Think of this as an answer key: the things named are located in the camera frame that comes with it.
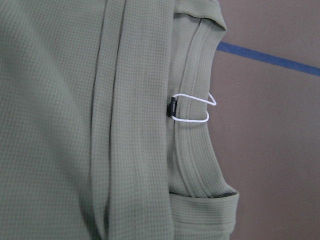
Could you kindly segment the green long-sleeve shirt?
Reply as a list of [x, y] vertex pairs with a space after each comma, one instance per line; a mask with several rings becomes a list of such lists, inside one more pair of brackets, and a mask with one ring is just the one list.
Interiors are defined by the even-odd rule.
[[217, 0], [0, 3], [0, 237], [227, 240]]

